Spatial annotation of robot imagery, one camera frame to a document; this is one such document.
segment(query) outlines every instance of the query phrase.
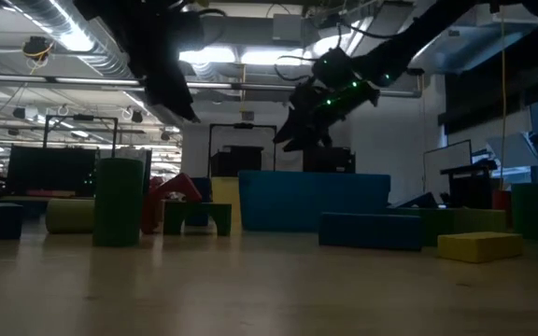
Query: green foam cylinder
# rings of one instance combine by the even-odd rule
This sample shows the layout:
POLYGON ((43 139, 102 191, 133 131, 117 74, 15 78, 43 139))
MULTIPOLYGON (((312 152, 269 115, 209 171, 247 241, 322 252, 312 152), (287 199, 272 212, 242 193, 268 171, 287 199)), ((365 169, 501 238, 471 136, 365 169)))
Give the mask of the green foam cylinder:
POLYGON ((95 246, 124 247, 138 244, 143 178, 144 167, 141 161, 99 161, 92 233, 95 246))
POLYGON ((94 200, 51 200, 45 226, 50 234, 92 233, 94 200))
POLYGON ((538 240, 538 183, 512 186, 512 218, 515 233, 538 240))

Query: blue foam block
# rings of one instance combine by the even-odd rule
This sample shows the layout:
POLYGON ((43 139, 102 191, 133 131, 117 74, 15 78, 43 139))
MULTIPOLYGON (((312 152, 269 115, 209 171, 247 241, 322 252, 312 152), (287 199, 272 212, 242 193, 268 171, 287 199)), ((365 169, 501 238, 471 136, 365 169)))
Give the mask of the blue foam block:
MULTIPOLYGON (((211 179, 208 177, 192 177, 192 184, 203 196, 203 203, 211 203, 211 179)), ((208 215, 192 215, 186 218, 186 226, 205 227, 209 225, 208 215)))
POLYGON ((389 175, 240 172, 248 231, 316 232, 324 212, 372 214, 388 205, 389 175))
POLYGON ((319 244, 362 248, 420 250, 421 217, 323 214, 319 244))

